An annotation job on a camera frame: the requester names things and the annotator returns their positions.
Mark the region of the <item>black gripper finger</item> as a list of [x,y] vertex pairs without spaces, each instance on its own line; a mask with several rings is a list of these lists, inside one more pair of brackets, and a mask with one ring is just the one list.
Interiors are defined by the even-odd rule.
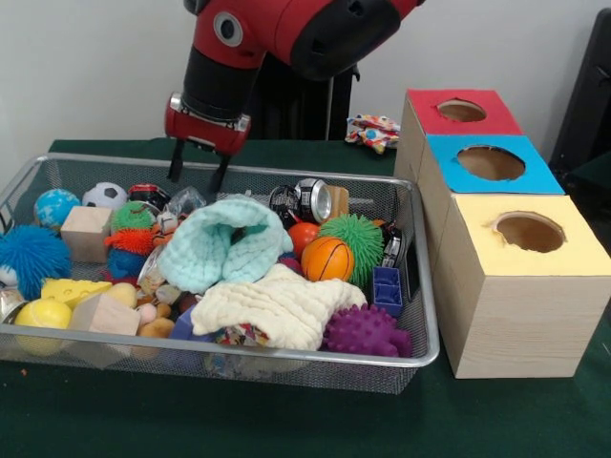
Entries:
[[208,190],[209,191],[219,191],[221,189],[223,179],[225,177],[228,165],[230,163],[230,156],[220,155],[220,164],[213,176],[210,179]]
[[183,167],[183,150],[185,141],[177,139],[176,144],[172,153],[170,168],[168,171],[168,178],[171,181],[179,181],[182,167]]

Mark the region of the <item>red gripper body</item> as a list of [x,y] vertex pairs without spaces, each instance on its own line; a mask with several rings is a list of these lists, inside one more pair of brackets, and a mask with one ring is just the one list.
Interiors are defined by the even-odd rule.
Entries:
[[242,115],[237,121],[217,122],[167,107],[165,133],[167,136],[212,147],[226,156],[236,155],[247,140],[251,118]]

